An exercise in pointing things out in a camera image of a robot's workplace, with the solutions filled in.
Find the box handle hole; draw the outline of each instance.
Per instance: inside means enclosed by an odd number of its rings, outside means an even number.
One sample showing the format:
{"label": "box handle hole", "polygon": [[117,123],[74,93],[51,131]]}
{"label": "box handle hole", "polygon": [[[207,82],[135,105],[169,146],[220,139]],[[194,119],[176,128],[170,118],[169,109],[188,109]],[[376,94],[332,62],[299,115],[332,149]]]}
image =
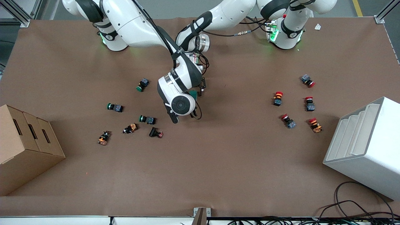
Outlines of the box handle hole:
{"label": "box handle hole", "polygon": [[21,130],[20,130],[20,126],[18,126],[17,121],[16,121],[15,119],[12,119],[12,120],[14,121],[15,128],[17,128],[18,134],[19,134],[19,135],[22,135]]}
{"label": "box handle hole", "polygon": [[33,129],[32,125],[28,124],[28,126],[29,126],[29,129],[30,129],[31,133],[32,133],[33,138],[34,139],[38,139],[38,137],[36,136],[35,130]]}
{"label": "box handle hole", "polygon": [[42,129],[42,131],[43,131],[44,137],[46,138],[47,143],[50,144],[50,140],[49,140],[49,137],[48,137],[47,134],[46,134],[46,131],[43,130],[43,129]]}

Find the gray floor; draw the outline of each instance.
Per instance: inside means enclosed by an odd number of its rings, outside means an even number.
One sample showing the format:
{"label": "gray floor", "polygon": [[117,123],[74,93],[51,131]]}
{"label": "gray floor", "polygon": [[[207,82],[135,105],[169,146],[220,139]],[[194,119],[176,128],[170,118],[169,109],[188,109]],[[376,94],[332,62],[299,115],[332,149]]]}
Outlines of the gray floor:
{"label": "gray floor", "polygon": [[[175,17],[197,17],[203,12],[218,5],[222,0],[139,0],[144,8],[154,19],[170,19]],[[389,0],[359,0],[361,11],[364,16],[373,16]],[[260,18],[257,7],[250,12],[249,16]],[[357,16],[352,0],[338,0],[336,6],[324,15],[315,14],[315,17],[354,17]],[[39,18],[45,20],[83,20],[69,14],[61,0],[47,0],[43,4]],[[392,39],[393,47],[400,52],[400,7],[395,8],[386,18],[386,29]],[[15,42],[19,26],[0,26],[0,40]],[[0,63],[6,65],[14,45],[0,42]]]}

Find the yellow floor line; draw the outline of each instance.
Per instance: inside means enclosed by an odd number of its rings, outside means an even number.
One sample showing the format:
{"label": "yellow floor line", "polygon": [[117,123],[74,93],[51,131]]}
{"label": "yellow floor line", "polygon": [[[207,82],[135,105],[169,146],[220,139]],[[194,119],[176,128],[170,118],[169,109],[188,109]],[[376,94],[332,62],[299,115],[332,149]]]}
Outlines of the yellow floor line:
{"label": "yellow floor line", "polygon": [[357,16],[363,16],[361,12],[360,5],[357,0],[353,0],[354,8],[356,9]]}

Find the metal frame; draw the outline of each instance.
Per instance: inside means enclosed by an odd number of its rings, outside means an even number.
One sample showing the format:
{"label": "metal frame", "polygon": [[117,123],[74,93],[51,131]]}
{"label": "metal frame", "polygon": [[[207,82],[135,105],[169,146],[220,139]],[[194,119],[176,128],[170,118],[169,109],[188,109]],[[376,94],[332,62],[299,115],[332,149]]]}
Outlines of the metal frame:
{"label": "metal frame", "polygon": [[374,15],[376,24],[384,24],[385,16],[388,15],[388,13],[392,9],[394,9],[399,3],[400,3],[400,0],[390,0],[390,2],[377,15]]}
{"label": "metal frame", "polygon": [[30,13],[26,12],[14,0],[0,0],[0,5],[14,18],[0,18],[1,24],[21,23],[21,27],[28,27],[31,19],[36,19],[43,0],[36,0]]}

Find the metal bracket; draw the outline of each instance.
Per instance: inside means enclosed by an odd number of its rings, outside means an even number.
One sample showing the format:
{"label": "metal bracket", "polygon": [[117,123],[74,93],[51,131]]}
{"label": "metal bracket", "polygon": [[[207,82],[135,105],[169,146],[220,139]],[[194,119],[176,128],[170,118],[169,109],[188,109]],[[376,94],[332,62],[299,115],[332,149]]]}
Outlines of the metal bracket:
{"label": "metal bracket", "polygon": [[194,216],[194,217],[196,216],[196,214],[197,214],[197,212],[198,212],[198,210],[199,210],[200,208],[203,208],[203,209],[206,210],[206,217],[211,217],[211,208],[205,208],[205,207],[196,207],[196,208],[193,208],[193,216]]}
{"label": "metal bracket", "polygon": [[20,28],[28,28],[29,24],[30,24],[30,20],[28,20],[28,22],[25,24],[21,23]]}
{"label": "metal bracket", "polygon": [[385,20],[384,19],[378,19],[376,15],[374,15],[374,20],[376,24],[384,24]]}

